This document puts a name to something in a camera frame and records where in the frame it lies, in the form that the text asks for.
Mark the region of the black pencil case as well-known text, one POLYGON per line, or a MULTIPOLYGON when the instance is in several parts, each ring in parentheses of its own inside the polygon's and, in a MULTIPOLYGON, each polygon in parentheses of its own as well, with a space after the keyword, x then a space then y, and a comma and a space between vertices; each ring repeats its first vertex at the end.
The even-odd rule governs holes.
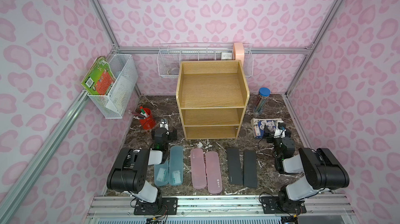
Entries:
POLYGON ((234 185, 242 185, 243 174, 239 149, 227 148, 227 161, 229 183, 234 185))
POLYGON ((256 152, 244 150, 243 153, 243 178, 244 186, 248 188, 257 188, 257 159, 256 152))

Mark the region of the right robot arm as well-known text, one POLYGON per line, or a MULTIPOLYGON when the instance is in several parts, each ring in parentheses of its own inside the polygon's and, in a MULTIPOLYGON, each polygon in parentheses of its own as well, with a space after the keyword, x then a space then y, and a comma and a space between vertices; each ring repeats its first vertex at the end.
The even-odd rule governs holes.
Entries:
POLYGON ((260 131, 262 138, 273 145, 276 171, 282 175, 303 174, 296 182, 281 188, 272 209, 300 210, 305 199, 349 186, 349 174, 329 149, 299 148, 295 155, 291 131, 282 121, 262 121, 260 131))

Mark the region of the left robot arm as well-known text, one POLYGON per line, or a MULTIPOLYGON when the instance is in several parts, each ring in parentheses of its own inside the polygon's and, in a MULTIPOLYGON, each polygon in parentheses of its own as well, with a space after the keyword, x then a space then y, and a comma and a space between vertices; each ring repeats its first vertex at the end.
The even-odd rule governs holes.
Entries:
POLYGON ((107 188, 129 193, 140 203, 159 206, 161 193, 147 180, 149 166, 164 165, 168 158, 169 143, 177 139, 177 130, 169 129, 168 120, 151 131, 152 149, 122 148, 107 177, 107 188))

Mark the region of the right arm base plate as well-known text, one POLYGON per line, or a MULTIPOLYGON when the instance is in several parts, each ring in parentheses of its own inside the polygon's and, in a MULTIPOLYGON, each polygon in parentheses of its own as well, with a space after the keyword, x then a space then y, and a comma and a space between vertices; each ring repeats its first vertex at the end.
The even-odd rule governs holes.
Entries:
POLYGON ((260 204, 264 214, 305 214, 307 209, 304 201, 280 199, 277 196, 261 196, 260 204))

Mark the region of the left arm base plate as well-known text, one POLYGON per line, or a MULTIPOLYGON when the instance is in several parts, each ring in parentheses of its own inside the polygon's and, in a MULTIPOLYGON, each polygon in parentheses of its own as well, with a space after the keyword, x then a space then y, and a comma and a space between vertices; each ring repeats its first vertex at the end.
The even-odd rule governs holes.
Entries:
POLYGON ((158 198, 154 203, 146 203, 137 201, 131 203, 134 208, 134 215, 162 215, 167 212, 167 215, 176 215, 178 207, 178 198, 158 198))

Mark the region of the pink pencil case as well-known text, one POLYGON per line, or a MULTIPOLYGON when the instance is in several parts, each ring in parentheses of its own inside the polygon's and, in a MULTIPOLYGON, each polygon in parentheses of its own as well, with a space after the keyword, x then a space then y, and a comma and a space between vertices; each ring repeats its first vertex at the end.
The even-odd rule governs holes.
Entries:
POLYGON ((205 154, 207 188, 211 194, 220 194, 223 190, 223 182, 217 152, 207 152, 205 154))
POLYGON ((192 184, 195 189, 207 186, 204 152, 201 148, 190 151, 192 184))

